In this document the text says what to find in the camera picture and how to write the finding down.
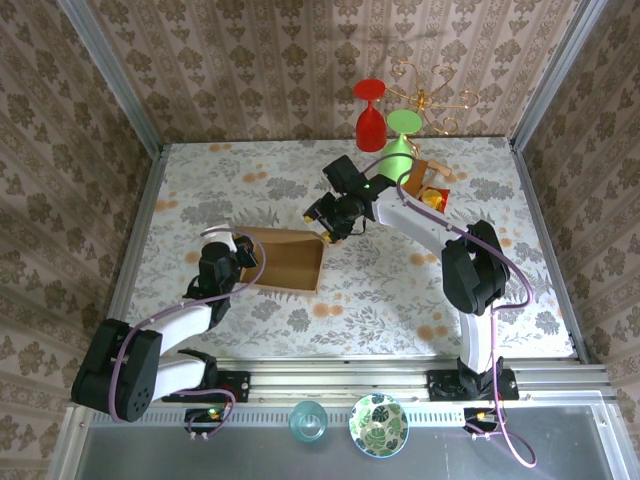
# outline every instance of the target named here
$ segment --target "floral tablecloth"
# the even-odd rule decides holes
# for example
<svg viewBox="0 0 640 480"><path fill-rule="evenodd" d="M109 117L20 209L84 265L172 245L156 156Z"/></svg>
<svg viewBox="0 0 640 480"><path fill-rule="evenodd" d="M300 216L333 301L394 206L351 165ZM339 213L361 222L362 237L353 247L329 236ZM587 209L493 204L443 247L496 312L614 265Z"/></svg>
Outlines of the floral tablecloth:
<svg viewBox="0 0 640 480"><path fill-rule="evenodd" d="M453 169L446 213L485 219L531 281L535 304L500 316L500 354L572 355L520 180L502 138L422 139L422 157ZM376 157L354 141L173 145L135 283L128 321L178 302L198 273L199 233L233 225L309 229L302 212L330 189L321 170L347 154ZM457 311L442 292L440 264L390 227L330 246L317 295L251 290L232 299L221 324L185 345L221 357L451 355L460 348ZM506 300L521 300L515 280Z"/></svg>

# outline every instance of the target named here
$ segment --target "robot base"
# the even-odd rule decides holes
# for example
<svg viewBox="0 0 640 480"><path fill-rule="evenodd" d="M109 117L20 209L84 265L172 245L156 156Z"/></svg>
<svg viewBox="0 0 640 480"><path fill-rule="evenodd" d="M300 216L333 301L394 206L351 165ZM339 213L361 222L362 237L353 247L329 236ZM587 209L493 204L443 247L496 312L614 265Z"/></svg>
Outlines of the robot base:
<svg viewBox="0 0 640 480"><path fill-rule="evenodd" d="M516 375L502 368L502 357L498 359L498 392L502 400L519 400ZM432 402L465 400L493 400L493 373L489 369L478 374L469 370L458 358L457 370L429 370L427 388Z"/></svg>

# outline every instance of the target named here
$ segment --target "green cup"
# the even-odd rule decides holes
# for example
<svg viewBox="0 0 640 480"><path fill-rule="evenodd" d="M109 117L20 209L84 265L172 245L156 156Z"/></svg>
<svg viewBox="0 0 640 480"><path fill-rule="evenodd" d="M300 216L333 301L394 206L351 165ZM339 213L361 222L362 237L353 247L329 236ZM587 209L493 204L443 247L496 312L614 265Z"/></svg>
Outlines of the green cup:
<svg viewBox="0 0 640 480"><path fill-rule="evenodd" d="M395 110L387 115L387 124L399 136L382 150L382 156L394 153L414 155L413 146L409 143L407 135L416 133L422 128L420 115L411 110ZM378 173L398 183L400 176L411 168L411 163L409 157L389 157L380 162ZM402 179L402 183L404 184L407 180L409 180L409 175Z"/></svg>

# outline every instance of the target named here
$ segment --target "brown cardboard box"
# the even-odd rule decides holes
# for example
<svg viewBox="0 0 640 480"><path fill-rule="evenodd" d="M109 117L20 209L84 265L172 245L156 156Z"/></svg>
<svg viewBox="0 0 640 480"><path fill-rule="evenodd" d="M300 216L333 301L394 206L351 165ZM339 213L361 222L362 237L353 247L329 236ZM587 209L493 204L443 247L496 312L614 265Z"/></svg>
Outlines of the brown cardboard box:
<svg viewBox="0 0 640 480"><path fill-rule="evenodd" d="M320 274L327 244L320 235L303 230L280 228L238 227L255 235L267 254L264 273L255 283L258 288L285 292L318 293ZM254 249L258 263L262 253ZM258 274L259 268L244 271L240 281L246 283Z"/></svg>
<svg viewBox="0 0 640 480"><path fill-rule="evenodd" d="M412 197L415 197L418 190L422 187L422 181L424 180L424 174L428 166L429 164L424 160L417 160L413 172L409 175L409 179L402 185L404 191Z"/></svg>

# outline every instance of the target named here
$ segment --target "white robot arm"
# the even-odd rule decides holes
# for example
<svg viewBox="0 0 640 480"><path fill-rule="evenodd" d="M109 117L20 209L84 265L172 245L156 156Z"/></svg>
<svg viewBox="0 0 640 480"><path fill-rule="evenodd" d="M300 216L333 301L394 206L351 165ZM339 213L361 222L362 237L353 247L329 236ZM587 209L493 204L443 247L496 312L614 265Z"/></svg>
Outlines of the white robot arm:
<svg viewBox="0 0 640 480"><path fill-rule="evenodd" d="M415 202L413 198L406 198L404 202ZM442 213L435 211L434 215L451 222ZM398 198L394 188L387 188L373 202L373 216L382 225L394 227L411 237L431 251L438 260L442 261L442 251L448 241L458 239L458 235L451 230L434 222L425 221L415 210L407 208ZM489 368L491 358L491 328L490 312L488 309L481 315L464 313L460 315L462 330L462 351L460 359L470 370L482 373Z"/></svg>
<svg viewBox="0 0 640 480"><path fill-rule="evenodd" d="M221 385L210 355L180 350L162 357L187 338L214 328L231 306L229 297L242 270L258 265L248 234L233 238L227 227L216 230L213 235L205 232L211 243L203 247L199 275L184 296L195 302L172 307L135 327L114 319L99 325L71 388L74 402L110 413L116 421L133 422L152 401L176 392L220 386L233 390L228 374ZM232 392L238 401L246 401L248 392L242 390L247 389Z"/></svg>
<svg viewBox="0 0 640 480"><path fill-rule="evenodd" d="M305 219L320 222L328 241L347 239L356 220L363 217L400 230L440 259L445 296L460 315L460 384L468 398L482 397L491 384L489 307L504 294L510 277L507 265L477 245L479 242L502 253L493 227L479 221L465 231L438 211L426 213L425 207L404 196L395 182L380 174L368 179L347 156L323 172L339 196L326 193L307 209Z"/></svg>

